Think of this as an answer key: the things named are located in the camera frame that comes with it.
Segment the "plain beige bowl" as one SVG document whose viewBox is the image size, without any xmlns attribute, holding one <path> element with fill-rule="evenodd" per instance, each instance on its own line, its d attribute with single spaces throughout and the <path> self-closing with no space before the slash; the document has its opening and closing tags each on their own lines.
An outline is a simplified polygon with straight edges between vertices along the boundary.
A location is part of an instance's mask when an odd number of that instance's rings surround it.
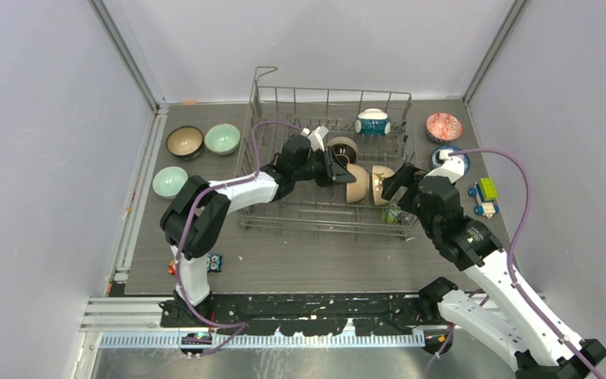
<svg viewBox="0 0 606 379">
<path fill-rule="evenodd" d="M 346 184 L 346 203 L 353 204 L 362 201 L 368 192 L 368 172 L 361 166 L 348 163 L 346 169 L 355 177 L 355 181 Z"/>
</svg>

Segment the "beige deer bowl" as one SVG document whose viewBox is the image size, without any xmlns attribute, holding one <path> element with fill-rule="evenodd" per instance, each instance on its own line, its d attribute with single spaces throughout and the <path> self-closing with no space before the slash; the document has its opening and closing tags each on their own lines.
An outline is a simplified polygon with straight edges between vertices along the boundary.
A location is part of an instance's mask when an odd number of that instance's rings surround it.
<svg viewBox="0 0 606 379">
<path fill-rule="evenodd" d="M 395 171 L 392 170 L 389 167 L 380 166 L 380 165 L 373 165 L 372 166 L 372 169 L 371 169 L 371 176 L 372 176 L 371 189 L 372 189 L 373 204 L 376 207 L 380 207 L 380 206 L 386 205 L 388 203 L 388 200 L 384 200 L 382 198 L 383 181 L 386 178 L 390 178 L 394 174 L 395 174 Z"/>
</svg>

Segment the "grey wire dish rack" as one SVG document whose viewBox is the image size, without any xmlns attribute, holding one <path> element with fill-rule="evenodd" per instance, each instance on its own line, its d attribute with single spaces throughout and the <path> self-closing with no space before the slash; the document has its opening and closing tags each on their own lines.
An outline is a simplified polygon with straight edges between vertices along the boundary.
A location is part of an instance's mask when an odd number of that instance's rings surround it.
<svg viewBox="0 0 606 379">
<path fill-rule="evenodd" d="M 335 231 L 406 237 L 414 218 L 389 220 L 388 205 L 376 205 L 368 191 L 348 201 L 348 164 L 370 173 L 374 166 L 398 169 L 408 153 L 408 92 L 279 86 L 267 83 L 274 66 L 254 71 L 249 120 L 236 173 L 282 168 L 293 181 L 283 199 L 239 211 L 244 228 Z"/>
</svg>

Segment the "red blue zigzag bowl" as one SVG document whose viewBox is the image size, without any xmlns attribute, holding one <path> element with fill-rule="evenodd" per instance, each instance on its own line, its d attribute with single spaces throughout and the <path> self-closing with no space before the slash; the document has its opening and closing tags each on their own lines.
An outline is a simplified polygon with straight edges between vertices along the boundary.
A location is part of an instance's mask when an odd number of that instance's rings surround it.
<svg viewBox="0 0 606 379">
<path fill-rule="evenodd" d="M 457 140 L 463 133 L 462 123 L 452 114 L 439 112 L 431 114 L 425 123 L 429 140 L 437 144 L 447 144 Z"/>
</svg>

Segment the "blue floral white bowl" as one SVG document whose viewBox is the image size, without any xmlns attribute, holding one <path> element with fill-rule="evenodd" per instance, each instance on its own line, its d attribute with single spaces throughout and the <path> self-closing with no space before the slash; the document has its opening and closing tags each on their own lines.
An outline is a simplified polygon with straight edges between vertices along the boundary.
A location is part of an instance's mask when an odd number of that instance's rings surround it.
<svg viewBox="0 0 606 379">
<path fill-rule="evenodd" d="M 441 156 L 441 152 L 458 152 L 461 149 L 457 146 L 444 144 L 436 147 L 431 154 L 431 168 L 439 168 L 442 167 L 444 163 L 446 163 L 450 159 L 460 159 L 463 162 L 464 174 L 467 174 L 470 169 L 470 160 L 466 154 L 450 156 L 447 154 L 446 156 Z"/>
</svg>

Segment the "celadon green bowl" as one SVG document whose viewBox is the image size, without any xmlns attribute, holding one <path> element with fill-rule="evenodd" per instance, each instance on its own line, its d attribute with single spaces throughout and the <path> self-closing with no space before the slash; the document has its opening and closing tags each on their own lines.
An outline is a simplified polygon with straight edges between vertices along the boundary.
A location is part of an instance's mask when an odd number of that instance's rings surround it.
<svg viewBox="0 0 606 379">
<path fill-rule="evenodd" d="M 241 132 L 232 124 L 218 124 L 206 132 L 204 142 L 211 152 L 220 156 L 226 156 L 233 153 L 239 147 Z"/>
<path fill-rule="evenodd" d="M 152 180 L 152 189 L 166 199 L 175 198 L 188 179 L 185 169 L 176 166 L 164 167 Z"/>
</svg>

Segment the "dark teal bowl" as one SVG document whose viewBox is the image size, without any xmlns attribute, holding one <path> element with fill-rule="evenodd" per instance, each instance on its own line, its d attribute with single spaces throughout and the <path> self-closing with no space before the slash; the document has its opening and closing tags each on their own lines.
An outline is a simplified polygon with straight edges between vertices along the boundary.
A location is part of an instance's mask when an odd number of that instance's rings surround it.
<svg viewBox="0 0 606 379">
<path fill-rule="evenodd" d="M 181 126 L 166 138 L 166 149 L 179 159 L 196 159 L 205 150 L 204 135 L 195 126 Z"/>
</svg>

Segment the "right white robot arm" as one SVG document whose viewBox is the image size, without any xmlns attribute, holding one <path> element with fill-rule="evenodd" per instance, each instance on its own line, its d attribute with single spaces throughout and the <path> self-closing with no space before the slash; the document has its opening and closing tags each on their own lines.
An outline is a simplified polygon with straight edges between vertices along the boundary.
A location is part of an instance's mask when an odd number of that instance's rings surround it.
<svg viewBox="0 0 606 379">
<path fill-rule="evenodd" d="M 464 213 L 455 182 L 462 162 L 426 172 L 410 163 L 382 180 L 381 197 L 414 214 L 442 257 L 480 286 L 502 311 L 497 317 L 444 277 L 420 290 L 419 314 L 429 324 L 443 319 L 496 353 L 517 378 L 585 378 L 606 358 L 606 348 L 584 339 L 557 317 L 508 261 L 501 241 Z"/>
</svg>

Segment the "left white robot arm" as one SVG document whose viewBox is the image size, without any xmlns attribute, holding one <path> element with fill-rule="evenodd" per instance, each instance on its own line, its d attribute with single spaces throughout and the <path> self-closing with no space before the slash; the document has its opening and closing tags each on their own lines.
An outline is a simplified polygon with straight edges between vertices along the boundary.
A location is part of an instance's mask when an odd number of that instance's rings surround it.
<svg viewBox="0 0 606 379">
<path fill-rule="evenodd" d="M 311 137 L 295 135 L 252 174 L 221 182 L 188 178 L 159 222 L 174 252 L 181 318 L 193 327 L 209 320 L 207 256 L 229 214 L 279 201 L 297 182 L 313 181 L 319 187 L 353 183 L 356 178 L 347 169 L 353 161 L 345 153 L 315 146 Z"/>
</svg>

